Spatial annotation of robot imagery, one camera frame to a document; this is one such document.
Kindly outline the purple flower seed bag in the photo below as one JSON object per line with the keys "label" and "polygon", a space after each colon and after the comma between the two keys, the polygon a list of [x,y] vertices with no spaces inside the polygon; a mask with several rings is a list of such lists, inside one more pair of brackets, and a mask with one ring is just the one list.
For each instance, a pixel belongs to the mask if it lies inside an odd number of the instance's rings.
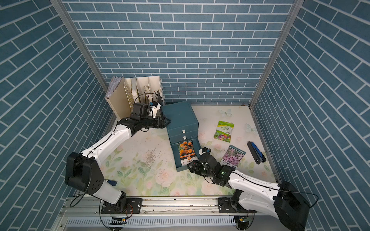
{"label": "purple flower seed bag", "polygon": [[221,165],[226,165],[230,167],[237,168],[240,161],[243,159],[245,156],[246,152],[233,146],[230,145],[224,154],[223,158],[221,159],[220,164]]}

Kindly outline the green flower seed bag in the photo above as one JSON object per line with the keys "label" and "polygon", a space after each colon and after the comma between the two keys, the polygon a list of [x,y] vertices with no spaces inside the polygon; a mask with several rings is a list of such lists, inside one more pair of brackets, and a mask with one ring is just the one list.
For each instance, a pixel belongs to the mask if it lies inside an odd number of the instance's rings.
{"label": "green flower seed bag", "polygon": [[219,121],[214,134],[214,139],[225,142],[231,142],[231,134],[233,129],[234,129],[233,123]]}

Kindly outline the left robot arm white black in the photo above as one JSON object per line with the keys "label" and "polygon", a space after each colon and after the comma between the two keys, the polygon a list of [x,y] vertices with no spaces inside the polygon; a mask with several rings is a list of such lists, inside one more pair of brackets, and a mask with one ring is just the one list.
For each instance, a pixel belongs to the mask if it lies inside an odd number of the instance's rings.
{"label": "left robot arm white black", "polygon": [[165,128],[170,120],[163,115],[163,105],[162,100],[134,103],[130,116],[119,120],[109,134],[80,153],[72,152],[66,159],[66,185],[124,209],[125,193],[105,180],[100,167],[120,144],[137,132]]}

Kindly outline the teal drawer cabinet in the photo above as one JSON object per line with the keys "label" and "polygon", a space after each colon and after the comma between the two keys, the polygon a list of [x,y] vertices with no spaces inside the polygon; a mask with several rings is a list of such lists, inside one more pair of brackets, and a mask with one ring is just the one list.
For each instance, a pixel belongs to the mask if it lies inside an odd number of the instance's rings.
{"label": "teal drawer cabinet", "polygon": [[164,116],[170,120],[166,126],[170,143],[198,137],[199,123],[188,101],[182,101],[163,107]]}

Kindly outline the orange marigold seed bag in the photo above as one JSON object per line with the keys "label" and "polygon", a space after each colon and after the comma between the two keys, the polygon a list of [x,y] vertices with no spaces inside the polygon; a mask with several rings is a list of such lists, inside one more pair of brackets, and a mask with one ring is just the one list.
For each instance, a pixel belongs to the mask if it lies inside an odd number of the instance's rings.
{"label": "orange marigold seed bag", "polygon": [[177,144],[177,149],[180,156],[182,166],[186,166],[193,160],[198,160],[195,152],[193,142],[191,140],[185,140]]}

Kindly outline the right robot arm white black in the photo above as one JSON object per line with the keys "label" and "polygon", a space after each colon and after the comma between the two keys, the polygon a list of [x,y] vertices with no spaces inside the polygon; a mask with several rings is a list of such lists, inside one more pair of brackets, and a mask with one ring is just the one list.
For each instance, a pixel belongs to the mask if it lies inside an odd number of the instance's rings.
{"label": "right robot arm white black", "polygon": [[303,231],[311,205],[291,183],[264,182],[234,167],[222,165],[208,152],[191,161],[191,173],[210,178],[212,183],[234,190],[230,204],[237,212],[252,210],[279,219],[291,231]]}

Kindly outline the teal bottom drawer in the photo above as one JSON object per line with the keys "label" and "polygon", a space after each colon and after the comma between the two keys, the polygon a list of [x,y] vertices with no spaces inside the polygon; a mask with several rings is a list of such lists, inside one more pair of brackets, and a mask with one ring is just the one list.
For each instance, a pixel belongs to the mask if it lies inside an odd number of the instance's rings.
{"label": "teal bottom drawer", "polygon": [[197,138],[174,142],[171,144],[177,172],[187,170],[187,165],[200,157],[200,144]]}

